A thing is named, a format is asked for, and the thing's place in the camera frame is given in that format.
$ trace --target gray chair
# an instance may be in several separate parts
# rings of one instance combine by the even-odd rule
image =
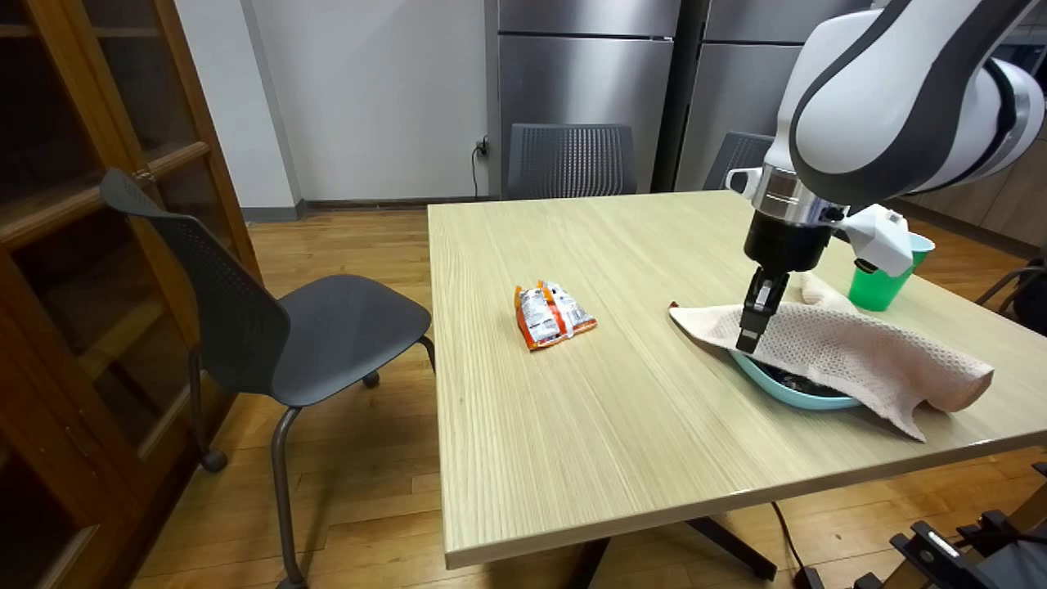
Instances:
[[[287,496],[287,430],[300,408],[319,406],[348,385],[376,385],[381,370],[423,344],[434,357],[430,312],[362,276],[332,276],[285,296],[272,296],[201,219],[162,210],[131,176],[111,170],[102,199],[151,221],[184,266],[201,320],[201,346],[191,365],[198,406],[198,441],[211,471],[224,456],[208,448],[201,422],[201,372],[208,370],[231,392],[261,392],[285,406],[272,430],[272,481],[285,553],[282,589],[307,584],[294,555]]]
[[[632,127],[514,125],[507,195],[636,193]]]
[[[1026,267],[1007,272],[1000,278],[979,304],[1047,334],[1047,248],[1041,248],[1039,257],[1031,257]]]

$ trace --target green container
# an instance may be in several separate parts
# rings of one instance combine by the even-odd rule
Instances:
[[[893,296],[902,290],[908,278],[924,266],[924,257],[930,253],[937,253],[937,241],[928,236],[910,233],[910,246],[913,246],[913,266],[902,276],[885,276],[885,272],[860,272],[856,267],[856,280],[849,296],[858,308],[867,312],[888,312],[893,304]]]

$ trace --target wooden floor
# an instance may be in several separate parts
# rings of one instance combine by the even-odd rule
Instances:
[[[924,276],[977,296],[1018,257],[920,221],[941,241]],[[261,276],[287,290],[316,276],[362,272],[430,304],[427,210],[326,210],[300,221],[251,224]],[[268,435],[280,408],[243,394],[216,445],[224,474],[198,471],[135,584],[275,584],[282,555],[268,481]],[[892,536],[913,520],[941,530],[988,506],[1013,510],[1041,476],[1047,450],[1021,448],[981,460],[781,501],[800,553],[824,584],[892,573]],[[294,530],[316,589],[332,584],[564,584],[581,548],[552,548],[494,566],[444,568],[434,372],[423,351],[382,372],[381,390],[336,394],[297,420],[291,435]],[[724,515],[773,555],[789,584],[789,553],[769,506]],[[685,526],[618,536],[597,584],[760,584],[733,559]]]

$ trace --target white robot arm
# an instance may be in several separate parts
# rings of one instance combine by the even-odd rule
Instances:
[[[1027,151],[1045,125],[1041,86],[988,55],[1033,3],[892,0],[809,36],[749,193],[745,255],[760,267],[739,351],[757,351],[789,272],[816,267],[833,233],[898,272],[908,224],[878,204],[986,176]]]

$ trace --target beige towel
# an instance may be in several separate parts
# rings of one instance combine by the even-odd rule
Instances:
[[[816,304],[781,304],[769,320],[757,360],[843,390],[924,441],[913,420],[920,401],[944,412],[972,406],[991,382],[991,365],[945,351],[928,336],[856,314],[850,300],[809,278]],[[696,340],[733,346],[739,304],[670,308],[670,316]]]

